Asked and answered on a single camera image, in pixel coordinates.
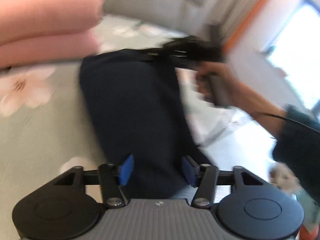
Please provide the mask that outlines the person's right forearm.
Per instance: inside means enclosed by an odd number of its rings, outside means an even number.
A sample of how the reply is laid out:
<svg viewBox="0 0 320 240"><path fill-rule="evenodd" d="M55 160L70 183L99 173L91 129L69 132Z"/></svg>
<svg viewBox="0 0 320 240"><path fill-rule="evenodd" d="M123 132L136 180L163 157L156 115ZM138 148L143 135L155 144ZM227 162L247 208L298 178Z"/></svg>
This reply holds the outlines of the person's right forearm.
<svg viewBox="0 0 320 240"><path fill-rule="evenodd" d="M274 138L278 139L285 124L283 119L286 111L266 100L262 95L248 85L239 85L239 107L248 113L256 122L266 129Z"/></svg>

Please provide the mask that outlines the person's right hand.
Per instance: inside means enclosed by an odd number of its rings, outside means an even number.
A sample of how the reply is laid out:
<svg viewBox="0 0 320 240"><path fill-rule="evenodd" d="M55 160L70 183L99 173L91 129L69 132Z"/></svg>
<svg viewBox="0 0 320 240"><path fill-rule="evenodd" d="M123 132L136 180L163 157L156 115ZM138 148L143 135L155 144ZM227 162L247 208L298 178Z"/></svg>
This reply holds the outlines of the person's right hand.
<svg viewBox="0 0 320 240"><path fill-rule="evenodd" d="M244 109L246 106L246 86L225 63L201 62L196 84L204 99L215 107Z"/></svg>

